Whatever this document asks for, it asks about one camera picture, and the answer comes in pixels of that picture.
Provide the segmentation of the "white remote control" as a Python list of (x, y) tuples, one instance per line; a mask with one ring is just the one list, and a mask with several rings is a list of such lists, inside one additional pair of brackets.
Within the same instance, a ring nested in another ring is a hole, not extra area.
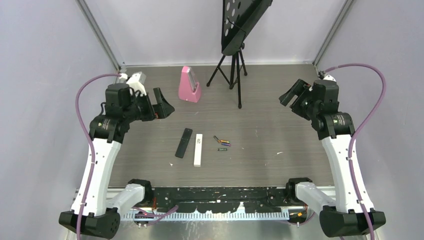
[(195, 148), (194, 148), (194, 160), (193, 166), (200, 167), (201, 166), (201, 158), (202, 158), (202, 144), (203, 144), (203, 134), (196, 134), (195, 138)]

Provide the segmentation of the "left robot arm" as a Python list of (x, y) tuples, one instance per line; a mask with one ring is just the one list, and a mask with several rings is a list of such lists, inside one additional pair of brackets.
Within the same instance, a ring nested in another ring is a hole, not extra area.
[(175, 111), (159, 87), (153, 93), (156, 104), (139, 87), (126, 83), (107, 87), (101, 112), (87, 130), (89, 151), (80, 188), (71, 209), (60, 213), (60, 225), (76, 234), (112, 239), (122, 215), (136, 205), (148, 207), (153, 202), (151, 182), (142, 179), (131, 179), (124, 190), (107, 200), (113, 166), (130, 124), (165, 119)]

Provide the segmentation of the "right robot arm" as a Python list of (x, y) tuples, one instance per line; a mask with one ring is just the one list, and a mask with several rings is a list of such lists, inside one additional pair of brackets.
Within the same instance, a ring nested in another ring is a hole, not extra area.
[(309, 84), (298, 79), (279, 97), (283, 106), (311, 122), (329, 160), (335, 187), (331, 198), (307, 177), (290, 178), (285, 198), (291, 205), (304, 203), (319, 217), (329, 237), (374, 236), (386, 223), (384, 212), (375, 209), (359, 167), (355, 127), (351, 116), (339, 111), (339, 86), (333, 80), (318, 79)]

